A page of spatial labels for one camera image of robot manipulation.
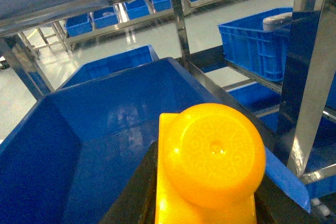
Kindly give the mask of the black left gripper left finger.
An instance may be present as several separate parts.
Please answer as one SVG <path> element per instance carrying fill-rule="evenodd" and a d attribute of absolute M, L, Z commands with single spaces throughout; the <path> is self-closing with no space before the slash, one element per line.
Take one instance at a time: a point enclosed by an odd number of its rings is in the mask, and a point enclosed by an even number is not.
<path fill-rule="evenodd" d="M 154 142 L 100 223 L 155 223 L 157 152 Z"/>

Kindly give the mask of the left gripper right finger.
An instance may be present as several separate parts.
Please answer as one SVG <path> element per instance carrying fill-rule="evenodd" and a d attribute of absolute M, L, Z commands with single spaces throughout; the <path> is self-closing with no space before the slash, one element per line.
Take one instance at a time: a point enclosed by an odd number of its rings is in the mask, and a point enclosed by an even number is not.
<path fill-rule="evenodd" d="M 266 175 L 254 196 L 258 223 L 319 223 Z"/>

